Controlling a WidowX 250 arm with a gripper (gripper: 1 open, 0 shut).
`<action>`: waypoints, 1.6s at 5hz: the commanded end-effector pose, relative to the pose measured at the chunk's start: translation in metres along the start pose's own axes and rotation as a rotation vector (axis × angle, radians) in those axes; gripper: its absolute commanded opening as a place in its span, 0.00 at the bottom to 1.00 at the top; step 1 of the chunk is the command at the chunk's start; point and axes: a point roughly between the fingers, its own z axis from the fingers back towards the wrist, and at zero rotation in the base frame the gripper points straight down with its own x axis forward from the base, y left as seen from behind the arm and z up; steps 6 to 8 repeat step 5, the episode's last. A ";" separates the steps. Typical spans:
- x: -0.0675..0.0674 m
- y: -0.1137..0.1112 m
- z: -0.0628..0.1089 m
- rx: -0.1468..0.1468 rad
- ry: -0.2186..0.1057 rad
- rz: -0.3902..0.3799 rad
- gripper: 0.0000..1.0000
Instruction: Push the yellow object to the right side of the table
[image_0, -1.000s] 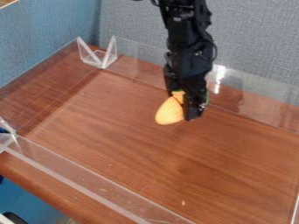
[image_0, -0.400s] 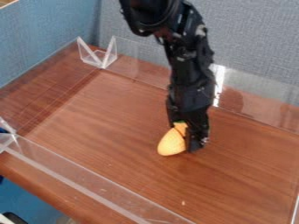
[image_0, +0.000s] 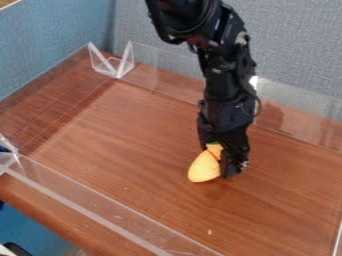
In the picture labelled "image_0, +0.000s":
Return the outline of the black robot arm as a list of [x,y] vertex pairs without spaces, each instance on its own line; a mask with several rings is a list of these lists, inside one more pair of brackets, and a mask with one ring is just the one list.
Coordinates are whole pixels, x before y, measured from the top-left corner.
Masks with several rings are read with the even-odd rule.
[[188,179],[194,183],[232,177],[248,165],[248,126],[262,103],[251,79],[256,63],[244,22],[227,0],[146,0],[159,38],[188,45],[206,87],[196,119],[202,153]]

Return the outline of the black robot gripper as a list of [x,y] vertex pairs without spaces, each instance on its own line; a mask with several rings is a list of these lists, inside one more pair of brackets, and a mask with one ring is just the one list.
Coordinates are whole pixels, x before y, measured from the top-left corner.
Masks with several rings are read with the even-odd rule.
[[198,136],[203,150],[222,144],[220,171],[232,177],[248,165],[250,144],[247,128],[254,121],[256,90],[250,84],[256,63],[248,45],[236,44],[228,59],[200,56],[206,79],[203,99],[199,101]]

